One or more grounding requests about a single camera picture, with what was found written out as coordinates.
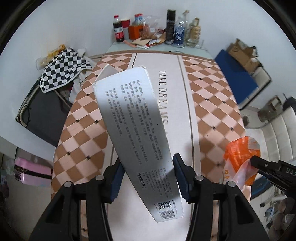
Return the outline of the orange plastic snack bag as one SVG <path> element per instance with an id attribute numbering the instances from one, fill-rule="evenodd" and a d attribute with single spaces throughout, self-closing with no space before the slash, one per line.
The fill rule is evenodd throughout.
<path id="1" fill-rule="evenodd" d="M 260 146 L 252 137 L 246 136 L 227 144 L 224 153 L 223 182 L 233 181 L 240 189 L 251 186 L 258 172 L 250 162 L 253 156 L 260 157 Z"/>

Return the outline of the long white paper box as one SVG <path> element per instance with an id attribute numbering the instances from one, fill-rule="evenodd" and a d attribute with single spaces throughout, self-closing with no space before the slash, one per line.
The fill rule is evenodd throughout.
<path id="1" fill-rule="evenodd" d="M 146 68 L 120 72 L 106 65 L 93 91 L 120 162 L 151 216 L 156 222 L 183 217 L 173 158 Z"/>

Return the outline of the white sofa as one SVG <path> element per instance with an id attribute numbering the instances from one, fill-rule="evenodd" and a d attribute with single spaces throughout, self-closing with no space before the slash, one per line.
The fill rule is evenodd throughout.
<path id="1" fill-rule="evenodd" d="M 246 135 L 259 143 L 262 159 L 270 162 L 295 161 L 295 110 L 292 107 L 260 128 L 247 128 Z"/>

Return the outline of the pink suitcase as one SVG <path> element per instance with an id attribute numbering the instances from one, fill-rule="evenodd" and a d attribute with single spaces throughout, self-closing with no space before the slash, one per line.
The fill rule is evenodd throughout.
<path id="1" fill-rule="evenodd" d="M 39 163 L 17 157 L 14 165 L 15 179 L 22 184 L 51 187 L 52 169 Z"/>

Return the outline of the black folding chair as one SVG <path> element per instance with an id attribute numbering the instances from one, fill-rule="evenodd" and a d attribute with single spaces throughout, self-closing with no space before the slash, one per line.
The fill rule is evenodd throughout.
<path id="1" fill-rule="evenodd" d="M 15 121 L 42 140 L 58 146 L 72 103 L 62 90 L 43 93 L 38 79 L 25 97 Z"/>

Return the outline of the cardboard box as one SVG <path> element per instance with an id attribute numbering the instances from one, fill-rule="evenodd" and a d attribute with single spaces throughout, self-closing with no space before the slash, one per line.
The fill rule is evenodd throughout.
<path id="1" fill-rule="evenodd" d="M 256 46 L 248 46 L 240 39 L 236 39 L 228 49 L 228 53 L 249 73 L 252 74 L 257 67 L 260 66 L 260 61 Z"/>

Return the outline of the black white checkered cloth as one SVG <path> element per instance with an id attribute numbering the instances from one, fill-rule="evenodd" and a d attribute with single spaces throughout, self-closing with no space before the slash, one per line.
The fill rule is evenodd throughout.
<path id="1" fill-rule="evenodd" d="M 72 48 L 67 48 L 51 60 L 40 79 L 40 89 L 43 93 L 50 92 L 67 85 L 83 70 L 91 70 L 91 63 L 83 59 Z"/>

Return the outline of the clear blue-label bottle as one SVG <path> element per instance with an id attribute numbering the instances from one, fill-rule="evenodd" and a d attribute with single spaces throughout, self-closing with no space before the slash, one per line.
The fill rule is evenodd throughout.
<path id="1" fill-rule="evenodd" d="M 178 22 L 175 24 L 175 32 L 174 32 L 174 40 L 173 45 L 179 48 L 184 47 L 184 40 L 185 40 L 185 22 L 184 20 L 179 19 Z"/>

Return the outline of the glass jar bottle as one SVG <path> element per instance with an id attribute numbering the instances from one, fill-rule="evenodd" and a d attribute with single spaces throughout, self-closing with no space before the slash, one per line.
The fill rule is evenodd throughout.
<path id="1" fill-rule="evenodd" d="M 185 45 L 195 47 L 199 43 L 201 35 L 201 26 L 199 25 L 199 18 L 194 18 L 189 24 L 186 32 Z"/>

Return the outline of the cola bottle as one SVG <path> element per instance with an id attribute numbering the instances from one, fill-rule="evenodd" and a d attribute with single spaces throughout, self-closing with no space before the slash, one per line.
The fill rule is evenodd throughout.
<path id="1" fill-rule="evenodd" d="M 124 33 L 123 33 L 122 22 L 119 19 L 119 15 L 114 16 L 113 29 L 114 29 L 116 42 L 118 42 L 118 43 L 123 42 L 125 40 L 125 38 L 124 38 Z"/>

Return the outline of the red paper cup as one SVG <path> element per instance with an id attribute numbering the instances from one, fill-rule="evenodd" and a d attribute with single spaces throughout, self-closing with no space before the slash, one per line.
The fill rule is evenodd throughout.
<path id="1" fill-rule="evenodd" d="M 130 27 L 130 19 L 121 19 L 122 27 L 123 27 L 123 35 L 125 40 L 129 39 L 128 28 Z"/>

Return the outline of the clear snack bag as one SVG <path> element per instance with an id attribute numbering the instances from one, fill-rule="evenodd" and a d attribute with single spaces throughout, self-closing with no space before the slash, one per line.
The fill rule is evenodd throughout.
<path id="1" fill-rule="evenodd" d="M 143 16 L 141 40 L 157 39 L 159 20 L 160 18 L 157 16 Z"/>

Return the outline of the black spray can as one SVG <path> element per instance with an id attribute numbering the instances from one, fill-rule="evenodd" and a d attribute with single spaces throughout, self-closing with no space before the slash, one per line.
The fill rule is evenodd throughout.
<path id="1" fill-rule="evenodd" d="M 174 41 L 175 17 L 176 17 L 176 11 L 168 9 L 167 15 L 166 15 L 166 39 L 165 39 L 165 43 L 168 45 L 171 45 Z"/>

